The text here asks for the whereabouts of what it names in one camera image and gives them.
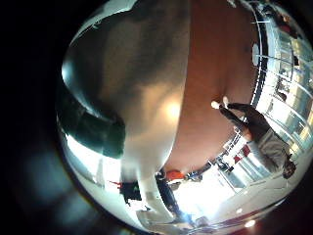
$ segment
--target fisheye lens view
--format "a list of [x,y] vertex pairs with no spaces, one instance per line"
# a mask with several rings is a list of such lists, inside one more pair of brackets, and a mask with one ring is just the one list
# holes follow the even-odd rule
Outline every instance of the fisheye lens view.
[[312,202],[312,4],[292,2],[110,0],[68,12],[80,20],[59,31],[53,105],[34,98],[54,139],[34,120],[20,154],[31,157],[8,180],[35,230],[309,234],[291,224]]

